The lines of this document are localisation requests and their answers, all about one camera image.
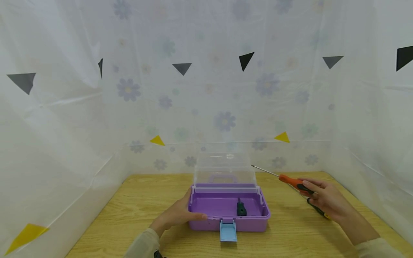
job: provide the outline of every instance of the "white curtain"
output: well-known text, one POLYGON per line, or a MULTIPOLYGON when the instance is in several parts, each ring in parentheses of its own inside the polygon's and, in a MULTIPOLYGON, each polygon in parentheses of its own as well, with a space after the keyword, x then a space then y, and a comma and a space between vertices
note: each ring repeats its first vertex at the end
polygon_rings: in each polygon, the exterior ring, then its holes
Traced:
POLYGON ((198 152, 218 151, 324 170, 413 243, 413 63, 396 72, 412 8, 0 2, 0 253, 32 223, 49 231, 7 256, 63 257, 129 173, 190 173, 198 152))

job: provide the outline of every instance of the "table surface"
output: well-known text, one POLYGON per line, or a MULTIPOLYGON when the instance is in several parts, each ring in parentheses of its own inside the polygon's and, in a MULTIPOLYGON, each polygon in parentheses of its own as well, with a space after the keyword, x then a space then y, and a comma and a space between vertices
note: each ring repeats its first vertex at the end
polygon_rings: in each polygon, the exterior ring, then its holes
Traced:
MULTIPOLYGON (((379 234, 406 257, 412 246, 325 172, 285 173, 331 181, 379 234)), ((267 230, 237 232, 237 243, 221 243, 219 232, 192 231, 188 225, 166 231, 163 256, 186 257, 357 257, 340 227, 321 217, 304 198, 266 173, 257 183, 271 211, 267 230)), ((192 184, 191 174, 131 175, 86 230, 67 258, 123 257, 132 241, 192 184)))

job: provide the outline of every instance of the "toolbox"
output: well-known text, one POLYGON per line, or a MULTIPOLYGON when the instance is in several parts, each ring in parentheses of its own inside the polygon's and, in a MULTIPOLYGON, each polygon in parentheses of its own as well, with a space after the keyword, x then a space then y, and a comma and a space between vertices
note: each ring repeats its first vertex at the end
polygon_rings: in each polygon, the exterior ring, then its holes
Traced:
POLYGON ((221 241, 233 242, 237 231, 264 232, 271 216, 246 153, 200 153, 188 210, 208 216, 190 221, 191 229, 219 230, 221 241))

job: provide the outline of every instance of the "person's left hand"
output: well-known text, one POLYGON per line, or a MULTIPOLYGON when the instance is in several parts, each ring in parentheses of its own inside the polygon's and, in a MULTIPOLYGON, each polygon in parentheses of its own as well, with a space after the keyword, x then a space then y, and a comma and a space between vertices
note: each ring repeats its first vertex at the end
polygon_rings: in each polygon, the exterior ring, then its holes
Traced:
POLYGON ((192 189, 189 188, 185 196, 177 200, 171 207, 159 215, 149 226, 159 237, 165 230, 172 226, 180 225, 192 220, 206 220, 208 217, 203 213, 194 213, 188 211, 188 203, 191 197, 192 189))

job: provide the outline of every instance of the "toolbox handle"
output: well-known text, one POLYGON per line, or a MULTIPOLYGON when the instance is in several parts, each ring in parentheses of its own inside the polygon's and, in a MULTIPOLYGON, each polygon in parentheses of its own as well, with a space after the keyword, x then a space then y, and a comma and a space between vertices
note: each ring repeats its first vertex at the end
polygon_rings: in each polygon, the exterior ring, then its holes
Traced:
POLYGON ((218 178, 231 178, 233 184, 238 183, 238 179, 234 175, 212 175, 209 177, 209 183, 214 183, 214 181, 218 178))

